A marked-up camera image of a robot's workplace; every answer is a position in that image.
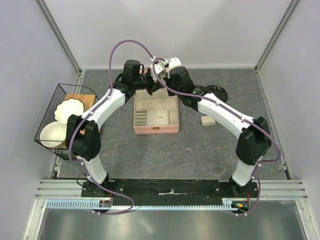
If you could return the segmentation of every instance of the robotic arm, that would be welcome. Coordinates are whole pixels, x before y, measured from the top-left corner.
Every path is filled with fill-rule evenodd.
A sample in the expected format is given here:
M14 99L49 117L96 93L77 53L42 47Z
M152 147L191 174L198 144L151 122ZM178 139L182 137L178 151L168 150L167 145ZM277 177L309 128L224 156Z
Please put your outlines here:
M91 109L84 112L81 116L71 115L68 119L66 144L69 147L70 139L76 127L85 116L91 114L82 125L81 130L85 130L84 134L80 132L76 134L72 146L72 153L76 155L77 159L83 160L89 174L99 184L107 177L107 173L103 169L99 158L99 151L101 149L99 129L101 129L103 123L116 109L124 105L135 94L136 90L146 89L148 93L152 95L154 91L161 88L161 85L155 81L152 70L149 70L146 75L140 74L141 66L139 61L127 60L124 64L123 73L117 77L113 84L111 95L109 96L109 89L104 97ZM245 119L255 123L269 133L267 121L262 117L254 119L228 106L225 103L227 93L224 92L223 88L219 88L218 86L195 86L188 71L181 66L181 62L176 57L170 58L164 63L158 63L155 67L156 73L162 76L166 85L171 89L182 93L205 96L215 100L219 104L214 104L208 100L196 97L178 96L184 105L214 118L230 130L238 139L236 154L239 161L230 181L241 191L251 180L251 175L257 162L265 155L271 146L270 140L268 140L263 133L243 120ZM93 109L105 100L105 98L109 98L108 101L93 112ZM235 117L228 109L241 116L241 119Z

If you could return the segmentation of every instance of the black round object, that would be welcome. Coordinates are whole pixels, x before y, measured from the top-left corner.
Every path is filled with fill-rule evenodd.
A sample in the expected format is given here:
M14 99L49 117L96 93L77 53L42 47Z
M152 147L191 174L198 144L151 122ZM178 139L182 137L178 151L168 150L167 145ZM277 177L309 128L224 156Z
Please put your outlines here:
M213 93L222 102L224 102L224 103L227 102L228 93L223 87L218 86L218 85L209 85L206 87L206 89L209 90L210 93Z

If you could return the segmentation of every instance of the gray floor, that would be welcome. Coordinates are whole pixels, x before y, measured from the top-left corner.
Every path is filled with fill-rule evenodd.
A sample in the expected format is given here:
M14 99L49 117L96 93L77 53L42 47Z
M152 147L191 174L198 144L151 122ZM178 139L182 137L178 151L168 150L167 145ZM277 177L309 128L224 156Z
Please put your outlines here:
M112 72L113 78L120 73ZM228 104L236 110L269 120L253 69L191 69L198 85L220 85L229 95ZM83 85L103 96L109 86L107 70L87 70ZM100 158L111 178L229 179L236 168L237 139L219 123L202 126L201 113L179 101L178 134L136 135L133 130L133 99L119 108L101 131ZM272 147L265 159L276 157ZM80 164L63 161L59 177L77 177ZM261 167L263 180L285 179L281 162Z
M38 240L306 240L294 202L259 202L248 216L221 211L139 210L98 216L46 209Z

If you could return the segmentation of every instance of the wooden board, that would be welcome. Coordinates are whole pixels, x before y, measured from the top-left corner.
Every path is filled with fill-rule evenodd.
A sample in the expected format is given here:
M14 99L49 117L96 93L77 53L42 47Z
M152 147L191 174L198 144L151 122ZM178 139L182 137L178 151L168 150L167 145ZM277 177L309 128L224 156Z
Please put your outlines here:
M69 100L69 99L79 99L84 104L84 111L87 111L95 104L96 95L68 93L67 95L65 95L64 100Z

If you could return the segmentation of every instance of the black mounting plate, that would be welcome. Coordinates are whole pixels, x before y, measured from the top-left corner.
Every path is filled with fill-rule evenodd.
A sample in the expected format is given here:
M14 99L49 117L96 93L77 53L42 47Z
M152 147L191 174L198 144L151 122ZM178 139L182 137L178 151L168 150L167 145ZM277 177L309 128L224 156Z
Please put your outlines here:
M101 185L114 192L129 196L136 206L207 206L221 205L223 198L251 198L258 196L258 186L249 182L238 196L232 193L232 183L206 179L110 179ZM82 197L109 198L110 194L94 183L83 183ZM131 205L121 196L112 195L113 205Z

